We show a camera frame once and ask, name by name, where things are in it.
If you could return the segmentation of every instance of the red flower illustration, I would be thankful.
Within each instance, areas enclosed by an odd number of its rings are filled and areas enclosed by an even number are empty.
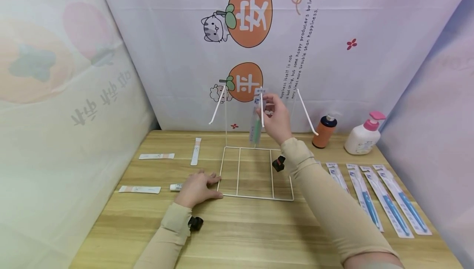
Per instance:
[[[352,41],[350,42],[347,42],[347,50],[350,50],[352,47],[356,47],[357,43],[356,43],[356,39],[353,39]]]

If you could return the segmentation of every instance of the hand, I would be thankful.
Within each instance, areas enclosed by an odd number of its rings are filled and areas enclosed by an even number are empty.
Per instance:
[[[214,172],[206,175],[204,170],[200,169],[199,172],[188,176],[174,202],[193,209],[194,206],[207,199],[222,199],[224,195],[221,192],[208,189],[208,185],[213,185],[220,180],[221,177],[216,176]]]
[[[265,94],[263,100],[266,100],[265,110],[273,112],[273,115],[263,114],[266,132],[281,145],[293,137],[291,135],[290,113],[277,94]],[[257,114],[262,118],[260,108],[257,109]]]

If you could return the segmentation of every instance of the white backdrop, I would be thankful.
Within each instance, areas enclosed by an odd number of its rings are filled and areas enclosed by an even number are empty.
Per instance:
[[[0,0],[0,267],[67,268],[152,120],[105,0]]]
[[[347,132],[392,110],[461,0],[107,1],[163,129],[248,131],[263,85]],[[300,104],[292,125],[309,131]]]
[[[464,268],[474,268],[474,0],[463,0],[379,146]]]

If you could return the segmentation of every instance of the wooden table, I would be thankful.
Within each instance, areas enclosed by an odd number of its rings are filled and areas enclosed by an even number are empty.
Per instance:
[[[202,138],[199,163],[190,166],[196,137]],[[312,136],[309,134],[296,134],[295,137],[305,141],[315,158],[323,164],[339,163],[354,198],[356,194],[346,171],[346,163],[367,166],[384,164],[392,169],[377,148],[368,155],[347,154],[343,149],[343,136],[331,138],[330,144],[323,150],[311,145]],[[248,147],[247,138],[248,134],[231,133],[228,145]],[[225,137],[220,132],[150,132],[82,244],[71,268],[132,268],[176,195],[169,190],[169,185],[183,182],[190,173],[200,168],[209,173],[219,172],[224,146]],[[260,146],[278,148],[264,134]],[[175,153],[175,158],[138,160],[143,153]],[[237,163],[238,149],[228,149],[220,191],[235,193]],[[406,191],[399,178],[396,179]],[[274,181],[275,196],[291,198],[287,173],[274,172]],[[118,193],[122,185],[161,186],[162,190],[158,195]],[[193,214],[202,217],[204,225],[188,238],[176,268],[341,268],[332,244],[297,186],[293,187],[294,202],[224,197],[197,206]],[[433,231],[432,236],[415,235],[415,239],[397,237],[377,197],[370,191],[386,230],[384,236],[398,251],[406,268],[462,268],[408,192],[409,199]],[[271,196],[268,151],[242,150],[239,194]]]

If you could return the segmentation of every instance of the white pump bottle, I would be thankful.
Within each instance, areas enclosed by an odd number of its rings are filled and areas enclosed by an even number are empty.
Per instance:
[[[352,129],[351,134],[347,138],[344,148],[349,154],[364,155],[368,154],[374,145],[380,139],[379,120],[385,120],[383,113],[374,111],[370,113],[371,119]]]

